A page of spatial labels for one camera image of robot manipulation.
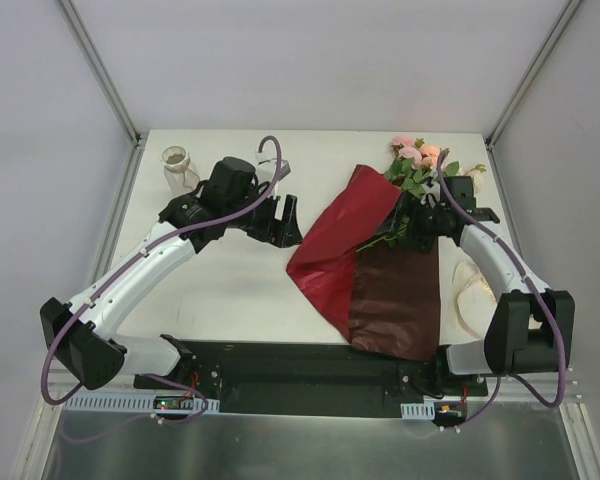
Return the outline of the pink flower bouquet green leaves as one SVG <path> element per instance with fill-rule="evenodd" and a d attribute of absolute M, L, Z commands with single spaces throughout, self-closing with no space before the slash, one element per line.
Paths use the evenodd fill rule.
<path fill-rule="evenodd" d="M 390 141 L 390 150 L 393 152 L 393 161 L 384 172 L 384 177 L 405 193 L 402 199 L 407 202 L 402 210 L 391 214 L 389 229 L 359 246 L 357 253 L 380 243 L 386 243 L 391 248 L 396 244 L 406 245 L 411 220 L 408 210 L 413 206 L 435 206 L 438 203 L 435 195 L 435 187 L 439 186 L 437 161 L 441 153 L 449 153 L 450 150 L 427 143 L 424 138 L 412 139 L 404 135 L 395 136 Z"/>

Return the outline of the dark red wrapping paper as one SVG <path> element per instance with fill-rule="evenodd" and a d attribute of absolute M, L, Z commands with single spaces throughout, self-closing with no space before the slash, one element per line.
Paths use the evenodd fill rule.
<path fill-rule="evenodd" d="M 399 194 L 382 174 L 357 165 L 286 272 L 354 348 L 428 362 L 440 337 L 439 251 L 372 241 Z"/>

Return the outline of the cream printed ribbon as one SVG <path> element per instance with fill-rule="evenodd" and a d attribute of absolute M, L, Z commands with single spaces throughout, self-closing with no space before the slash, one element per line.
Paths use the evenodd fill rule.
<path fill-rule="evenodd" d="M 482 340 L 497 305 L 492 289 L 470 261 L 461 261 L 456 266 L 452 287 L 451 307 L 459 327 L 472 338 Z"/>

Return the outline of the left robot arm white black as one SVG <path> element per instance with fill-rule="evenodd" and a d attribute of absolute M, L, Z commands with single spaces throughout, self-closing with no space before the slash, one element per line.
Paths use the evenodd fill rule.
<path fill-rule="evenodd" d="M 280 198 L 259 181 L 254 165 L 226 157 L 193 192 L 172 199 L 134 250 L 95 284 L 66 303 L 51 298 L 42 306 L 47 346 L 88 390 L 120 373 L 153 374 L 168 388 L 184 387 L 192 354 L 181 341 L 123 336 L 118 329 L 167 275 L 229 229 L 277 248 L 303 240 L 296 197 Z"/>

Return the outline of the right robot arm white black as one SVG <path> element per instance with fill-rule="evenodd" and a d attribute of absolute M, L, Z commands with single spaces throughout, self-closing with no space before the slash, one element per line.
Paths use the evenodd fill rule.
<path fill-rule="evenodd" d="M 509 376 L 529 387 L 526 375 L 554 372 L 554 399 L 538 399 L 558 406 L 566 392 L 575 300 L 524 263 L 507 243 L 497 214 L 477 206 L 471 179 L 443 178 L 439 196 L 431 200 L 402 193 L 392 221 L 405 229 L 400 245 L 416 252 L 431 250 L 440 237 L 451 239 L 475 263 L 496 300 L 483 339 L 438 349 L 438 364 L 430 369 L 432 387 L 453 394 L 469 375 Z"/>

